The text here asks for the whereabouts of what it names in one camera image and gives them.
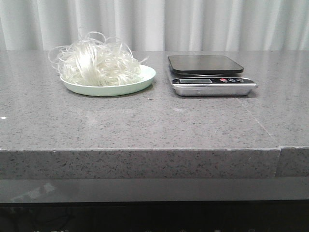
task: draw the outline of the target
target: granite countertop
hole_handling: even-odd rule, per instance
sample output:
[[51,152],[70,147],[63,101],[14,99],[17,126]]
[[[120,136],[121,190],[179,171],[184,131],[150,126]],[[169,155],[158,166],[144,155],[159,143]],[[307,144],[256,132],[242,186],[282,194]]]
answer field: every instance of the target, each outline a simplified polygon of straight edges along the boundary
[[[259,87],[181,97],[168,55],[225,55]],[[0,179],[309,175],[309,52],[135,52],[156,70],[121,97],[70,92],[47,52],[0,52]]]

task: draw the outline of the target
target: light green plate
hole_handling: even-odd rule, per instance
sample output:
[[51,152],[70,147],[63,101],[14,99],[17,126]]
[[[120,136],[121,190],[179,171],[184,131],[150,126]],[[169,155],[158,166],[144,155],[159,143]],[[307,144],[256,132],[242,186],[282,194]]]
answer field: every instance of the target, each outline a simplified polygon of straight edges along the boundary
[[129,93],[135,93],[137,91],[147,88],[152,83],[155,76],[155,70],[146,65],[140,65],[140,69],[140,76],[142,77],[142,81],[121,86],[81,86],[69,83],[62,78],[61,80],[69,90],[75,93],[89,96],[119,96]]

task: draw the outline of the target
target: curtain fold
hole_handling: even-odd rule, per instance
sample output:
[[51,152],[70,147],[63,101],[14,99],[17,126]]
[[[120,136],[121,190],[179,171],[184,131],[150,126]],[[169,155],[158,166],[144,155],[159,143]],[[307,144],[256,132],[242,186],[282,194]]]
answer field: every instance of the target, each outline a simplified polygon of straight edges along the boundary
[[1,50],[88,31],[139,51],[309,50],[308,0],[0,0]]

